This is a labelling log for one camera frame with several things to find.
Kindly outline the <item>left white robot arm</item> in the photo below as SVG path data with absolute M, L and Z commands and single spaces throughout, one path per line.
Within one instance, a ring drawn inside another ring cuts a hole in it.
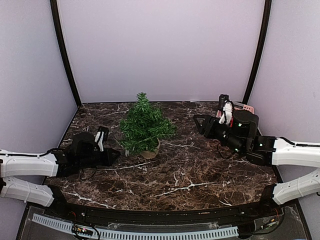
M 0 151 L 0 196 L 50 207 L 60 218 L 67 218 L 70 206 L 59 187 L 39 185 L 21 176 L 64 178 L 84 169 L 110 167 L 121 155 L 104 147 L 109 129 L 100 127 L 96 135 L 81 132 L 65 148 L 51 148 L 45 153 Z

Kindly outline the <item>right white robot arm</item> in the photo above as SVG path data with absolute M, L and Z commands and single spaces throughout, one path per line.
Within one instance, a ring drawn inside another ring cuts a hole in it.
M 320 145 L 313 142 L 291 141 L 285 137 L 259 133 L 259 117 L 247 110 L 236 110 L 232 123 L 211 115 L 193 116 L 201 135 L 214 139 L 254 165 L 309 169 L 289 181 L 264 188 L 255 213 L 266 217 L 275 206 L 320 192 Z

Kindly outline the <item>small green christmas tree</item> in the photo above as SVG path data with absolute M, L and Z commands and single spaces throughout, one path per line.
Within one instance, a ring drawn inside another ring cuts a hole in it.
M 161 140 L 176 134 L 176 126 L 163 115 L 157 104 L 149 101 L 147 94 L 140 92 L 136 102 L 119 122 L 122 139 L 119 141 L 129 155 L 140 155 L 154 159 L 160 149 Z

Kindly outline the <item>pink plastic basket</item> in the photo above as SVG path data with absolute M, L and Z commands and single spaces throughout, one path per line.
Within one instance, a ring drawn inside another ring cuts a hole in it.
M 235 110 L 246 110 L 246 111 L 251 112 L 252 114 L 255 113 L 254 108 L 250 105 L 246 105 L 246 104 L 236 102 L 236 101 L 234 101 L 233 104 L 234 104 Z M 221 118 L 221 116 L 223 114 L 222 110 L 223 110 L 224 105 L 225 105 L 224 103 L 222 104 L 222 107 L 219 105 L 218 111 L 216 113 L 216 117 L 219 119 Z

